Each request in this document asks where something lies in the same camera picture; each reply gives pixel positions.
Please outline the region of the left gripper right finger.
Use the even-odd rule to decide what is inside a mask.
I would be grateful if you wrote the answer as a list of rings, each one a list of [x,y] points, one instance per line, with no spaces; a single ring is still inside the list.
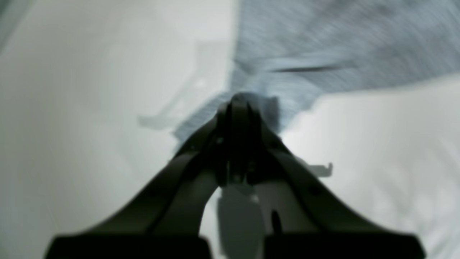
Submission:
[[[260,101],[238,95],[246,129],[238,154],[260,202],[264,259],[424,259],[417,236],[373,223],[350,208],[297,160],[262,120]]]

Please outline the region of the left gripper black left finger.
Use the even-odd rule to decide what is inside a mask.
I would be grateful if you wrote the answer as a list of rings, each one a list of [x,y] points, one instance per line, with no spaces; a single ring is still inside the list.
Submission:
[[[88,231],[55,238],[46,258],[209,259],[198,233],[215,190],[237,182],[236,110],[235,97],[220,105],[127,205]]]

